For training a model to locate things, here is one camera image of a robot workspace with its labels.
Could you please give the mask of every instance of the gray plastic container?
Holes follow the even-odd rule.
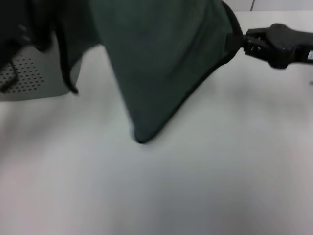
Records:
[[[63,84],[60,68],[59,48],[55,40],[54,46],[45,53],[34,47],[25,48],[17,55],[13,63],[19,75],[19,81],[5,94],[0,93],[0,101],[20,101],[49,98],[65,95],[69,92]],[[71,72],[71,80],[76,84],[81,62]],[[9,65],[0,72],[0,85],[12,78],[13,69]]]

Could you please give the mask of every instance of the white surface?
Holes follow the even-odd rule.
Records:
[[[233,11],[250,11],[253,0],[223,0]]]
[[[312,0],[255,0],[253,11],[309,11]]]
[[[313,12],[237,16],[313,31]],[[0,234],[311,235],[311,79],[241,51],[142,146],[95,49],[79,97],[0,104]]]

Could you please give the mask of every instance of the green fabric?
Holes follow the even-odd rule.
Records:
[[[71,65],[88,48],[106,47],[141,143],[227,56],[233,31],[220,0],[69,0],[62,20]]]

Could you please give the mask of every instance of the perforated panel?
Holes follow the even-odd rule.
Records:
[[[14,59],[13,63],[17,69],[19,81],[6,94],[31,94],[38,90],[45,80],[32,58],[21,54]],[[13,69],[9,65],[0,72],[0,85],[10,80],[13,76]]]

